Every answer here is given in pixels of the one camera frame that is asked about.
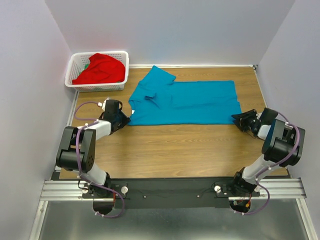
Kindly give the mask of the white plastic basket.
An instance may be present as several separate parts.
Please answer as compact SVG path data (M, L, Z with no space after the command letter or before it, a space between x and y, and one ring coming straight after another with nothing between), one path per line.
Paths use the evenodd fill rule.
M90 57L97 53L113 57L124 65L124 81L116 83L73 84L73 80L75 80L85 70L85 66L90 63ZM64 84L66 87L73 88L78 92L122 91L125 88L128 76L129 54L126 51L118 50L78 52L73 54L68 62Z

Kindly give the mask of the blue t shirt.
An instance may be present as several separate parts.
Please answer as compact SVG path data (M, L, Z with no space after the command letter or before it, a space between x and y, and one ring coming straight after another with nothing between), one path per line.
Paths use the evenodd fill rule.
M235 83L227 81L176 81L153 66L128 100L131 126L229 125L242 112Z

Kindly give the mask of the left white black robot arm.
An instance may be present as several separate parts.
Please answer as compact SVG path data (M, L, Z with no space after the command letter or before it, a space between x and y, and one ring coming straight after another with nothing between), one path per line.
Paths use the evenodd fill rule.
M112 135L130 123L121 110L117 113L103 112L98 119L84 126L67 126L56 155L56 165L87 181L88 189L101 198L111 192L110 175L95 163L96 141Z

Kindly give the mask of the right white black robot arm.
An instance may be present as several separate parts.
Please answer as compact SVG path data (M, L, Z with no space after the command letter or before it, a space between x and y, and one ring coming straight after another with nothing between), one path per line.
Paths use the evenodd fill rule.
M233 195L253 193L258 183L274 170L294 166L301 159L306 130L294 126L287 118L277 119L279 115L278 111L265 108L260 114L252 109L231 116L238 129L251 131L254 137L263 140L260 157L234 175L229 187Z

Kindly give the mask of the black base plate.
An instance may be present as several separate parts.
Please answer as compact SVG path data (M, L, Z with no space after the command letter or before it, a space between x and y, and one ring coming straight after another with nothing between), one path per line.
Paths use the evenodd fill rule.
M110 200L120 209L228 208L233 199L246 200L259 193L232 187L232 177L113 178L115 195L84 184L84 198Z

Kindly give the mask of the aluminium frame rail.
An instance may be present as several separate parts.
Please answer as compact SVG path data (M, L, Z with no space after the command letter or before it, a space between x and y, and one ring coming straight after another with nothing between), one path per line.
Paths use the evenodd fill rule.
M295 199L308 239L320 239L307 206L307 194L300 178L267 178L259 184L269 191L270 200Z

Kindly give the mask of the red t shirt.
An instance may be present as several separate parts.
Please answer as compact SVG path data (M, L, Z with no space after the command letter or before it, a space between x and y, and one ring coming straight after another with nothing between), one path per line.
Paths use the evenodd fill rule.
M73 85L114 84L125 80L126 68L116 58L95 53L89 58L89 65L72 80Z

